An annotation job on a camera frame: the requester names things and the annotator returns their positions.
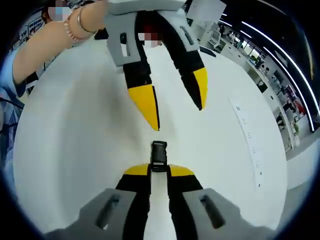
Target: cable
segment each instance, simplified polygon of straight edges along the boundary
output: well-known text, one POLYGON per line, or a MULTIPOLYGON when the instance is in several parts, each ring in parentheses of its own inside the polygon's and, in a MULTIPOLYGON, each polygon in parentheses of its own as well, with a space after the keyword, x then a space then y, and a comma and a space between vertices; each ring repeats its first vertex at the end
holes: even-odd
POLYGON ((12 105, 16 106, 16 107, 19 108, 19 109, 24 109, 22 106, 14 103, 13 101, 4 99, 4 98, 2 98, 2 97, 0 97, 0 102, 7 102, 7 103, 9 103, 9 104, 12 104, 12 105))
POLYGON ((12 127, 17 126, 17 125, 18 125, 18 123, 16 122, 16 123, 10 124, 8 126, 4 126, 2 128, 2 130, 0 131, 0 134, 2 134, 4 131, 7 131, 9 128, 12 128, 12 127))

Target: white tabletop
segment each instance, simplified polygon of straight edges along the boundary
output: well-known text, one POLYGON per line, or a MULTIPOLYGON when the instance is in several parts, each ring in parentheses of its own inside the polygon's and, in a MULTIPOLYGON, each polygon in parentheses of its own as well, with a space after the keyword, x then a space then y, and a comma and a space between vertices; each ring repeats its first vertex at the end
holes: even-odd
MULTIPOLYGON (((169 164, 193 170, 203 188, 237 205, 252 225, 275 229, 286 197, 286 155, 275 118, 252 79, 231 60, 200 53, 208 94, 205 109, 198 111, 165 47, 148 48, 146 55, 160 132, 130 100, 103 40, 66 50, 42 75, 14 145, 14 179, 27 215, 44 233, 68 226, 84 204, 115 188, 127 168, 148 163, 151 142, 162 140, 168 143, 169 164), (259 188, 231 100, 243 107, 260 151, 259 188)), ((161 207, 168 208, 168 202, 161 207)))

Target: black plastic buckle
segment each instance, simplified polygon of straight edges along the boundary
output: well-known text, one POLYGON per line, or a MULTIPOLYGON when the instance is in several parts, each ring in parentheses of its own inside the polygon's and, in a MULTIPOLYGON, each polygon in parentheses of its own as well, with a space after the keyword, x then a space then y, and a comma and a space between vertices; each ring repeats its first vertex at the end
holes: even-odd
POLYGON ((167 172, 167 142, 153 141, 151 145, 151 171, 156 173, 167 172))

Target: bracelet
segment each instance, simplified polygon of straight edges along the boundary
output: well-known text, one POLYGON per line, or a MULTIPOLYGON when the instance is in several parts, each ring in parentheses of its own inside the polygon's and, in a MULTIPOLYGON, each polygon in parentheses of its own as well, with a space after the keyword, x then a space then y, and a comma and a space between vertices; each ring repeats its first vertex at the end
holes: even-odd
POLYGON ((88 33, 88 34, 95 34, 97 31, 88 31, 88 30, 85 30, 84 29, 84 27, 81 25, 81 19, 80 19, 80 17, 81 17, 81 12, 82 12, 82 10, 84 9, 85 7, 83 6, 81 9, 80 9, 80 12, 79 12, 79 14, 78 14, 78 17, 77 17, 77 19, 78 19, 78 25, 79 25, 79 27, 83 30, 83 31, 85 31, 86 33, 88 33))
POLYGON ((88 37, 79 38, 79 37, 76 37, 71 32, 70 27, 69 27, 69 21, 70 21, 70 17, 72 15, 72 13, 73 13, 73 11, 71 11, 71 13, 67 17, 67 19, 64 21, 64 27, 65 27, 66 34, 73 40, 74 44, 79 43, 79 42, 84 42, 85 40, 89 39, 91 35, 89 35, 88 37))

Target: light blue sleeve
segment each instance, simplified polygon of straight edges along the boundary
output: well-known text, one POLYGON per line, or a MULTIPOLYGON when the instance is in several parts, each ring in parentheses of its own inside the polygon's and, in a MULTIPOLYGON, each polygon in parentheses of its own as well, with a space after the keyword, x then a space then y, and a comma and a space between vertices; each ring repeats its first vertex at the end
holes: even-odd
POLYGON ((2 69, 0 70, 0 88, 3 88, 8 95, 21 97, 26 91, 26 83, 15 85, 13 76, 13 64, 18 50, 14 50, 6 56, 2 69))

